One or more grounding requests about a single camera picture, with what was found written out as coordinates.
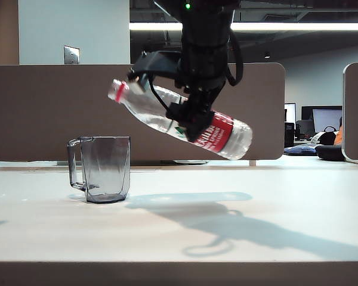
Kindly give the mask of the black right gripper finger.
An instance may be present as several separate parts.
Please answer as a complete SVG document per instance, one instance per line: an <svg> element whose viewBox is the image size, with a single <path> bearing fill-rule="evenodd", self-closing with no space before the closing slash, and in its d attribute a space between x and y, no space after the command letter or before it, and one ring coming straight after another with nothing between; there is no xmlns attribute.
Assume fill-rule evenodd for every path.
<svg viewBox="0 0 358 286"><path fill-rule="evenodd" d="M208 98L190 94L184 108L184 125L189 142L195 142L211 121L212 110Z"/></svg>
<svg viewBox="0 0 358 286"><path fill-rule="evenodd" d="M186 103L170 103L166 111L166 117L176 121L179 126L187 127L193 124L193 118Z"/></svg>

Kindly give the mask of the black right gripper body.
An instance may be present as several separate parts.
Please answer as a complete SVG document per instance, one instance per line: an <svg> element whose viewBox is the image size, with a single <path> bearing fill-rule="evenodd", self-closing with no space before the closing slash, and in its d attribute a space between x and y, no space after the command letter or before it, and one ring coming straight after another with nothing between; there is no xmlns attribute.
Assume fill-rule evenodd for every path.
<svg viewBox="0 0 358 286"><path fill-rule="evenodd" d="M183 44L175 86L203 100L215 100L226 82L227 45Z"/></svg>

